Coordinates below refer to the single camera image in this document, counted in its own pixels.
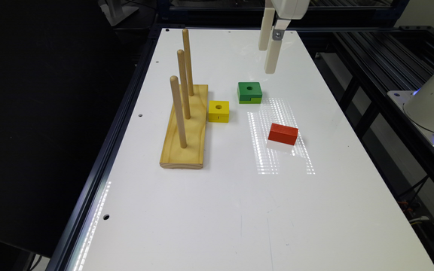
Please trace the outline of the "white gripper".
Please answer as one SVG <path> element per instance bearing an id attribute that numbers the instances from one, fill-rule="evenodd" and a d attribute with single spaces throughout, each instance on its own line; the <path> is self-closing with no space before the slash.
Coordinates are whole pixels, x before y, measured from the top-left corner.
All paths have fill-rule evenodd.
<path id="1" fill-rule="evenodd" d="M 291 20 L 302 19 L 307 13 L 309 4 L 310 0 L 265 1 L 258 49 L 261 51 L 267 50 L 264 64 L 264 71 L 266 74 L 273 74 L 276 71 L 283 37 Z M 275 11 L 280 19 L 277 20 L 275 26 L 272 26 Z"/>

